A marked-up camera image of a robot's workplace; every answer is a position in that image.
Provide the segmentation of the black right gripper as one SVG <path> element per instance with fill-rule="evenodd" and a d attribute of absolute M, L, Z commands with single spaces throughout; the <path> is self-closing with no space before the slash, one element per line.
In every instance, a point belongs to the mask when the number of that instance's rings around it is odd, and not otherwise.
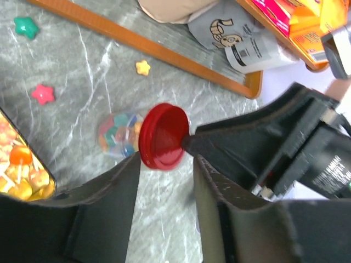
<path fill-rule="evenodd" d="M 332 108 L 339 104 L 338 99 L 295 82 L 259 110 L 197 127 L 195 135 L 183 139 L 182 147 L 268 200 L 285 195 L 297 182 L 328 199 L 350 198 L 350 123 L 344 115 L 327 110 L 289 161 L 281 152 L 289 129 L 234 129 L 274 117 L 295 103 L 303 106 L 309 99 Z"/>

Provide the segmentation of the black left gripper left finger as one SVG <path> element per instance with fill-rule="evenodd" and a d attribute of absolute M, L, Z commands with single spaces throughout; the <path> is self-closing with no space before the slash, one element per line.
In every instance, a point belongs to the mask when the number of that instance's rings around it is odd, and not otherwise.
<path fill-rule="evenodd" d="M 1 262 L 125 262 L 140 154 L 54 198 L 1 195 Z"/>

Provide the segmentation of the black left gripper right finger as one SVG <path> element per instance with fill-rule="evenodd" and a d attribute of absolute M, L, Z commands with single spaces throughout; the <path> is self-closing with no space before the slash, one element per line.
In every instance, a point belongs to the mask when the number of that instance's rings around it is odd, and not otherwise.
<path fill-rule="evenodd" d="M 259 198 L 194 159 L 204 262 L 350 262 L 350 200 Z"/>

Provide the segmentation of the gold tin of stick candies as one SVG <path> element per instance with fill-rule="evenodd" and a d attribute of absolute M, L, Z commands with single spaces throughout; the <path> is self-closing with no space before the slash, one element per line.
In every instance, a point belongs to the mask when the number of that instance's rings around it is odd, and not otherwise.
<path fill-rule="evenodd" d="M 50 198 L 55 190 L 53 176 L 1 111 L 1 194 L 32 202 Z"/>

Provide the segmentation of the clear glass jar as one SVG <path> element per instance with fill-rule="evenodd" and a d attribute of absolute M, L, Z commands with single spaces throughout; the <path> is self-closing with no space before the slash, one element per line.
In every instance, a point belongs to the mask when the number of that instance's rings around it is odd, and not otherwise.
<path fill-rule="evenodd" d="M 144 115 L 139 112 L 118 112 L 108 115 L 99 125 L 98 143 L 103 152 L 117 159 L 139 151 L 139 134 Z"/>

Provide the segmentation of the red jar lid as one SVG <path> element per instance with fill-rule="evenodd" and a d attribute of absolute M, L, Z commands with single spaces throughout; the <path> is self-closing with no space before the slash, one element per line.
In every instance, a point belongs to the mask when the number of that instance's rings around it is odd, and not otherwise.
<path fill-rule="evenodd" d="M 189 121 L 183 109 L 169 103 L 154 106 L 139 133 L 142 162 L 150 169 L 174 169 L 182 161 L 185 151 L 181 143 L 188 135 Z"/>

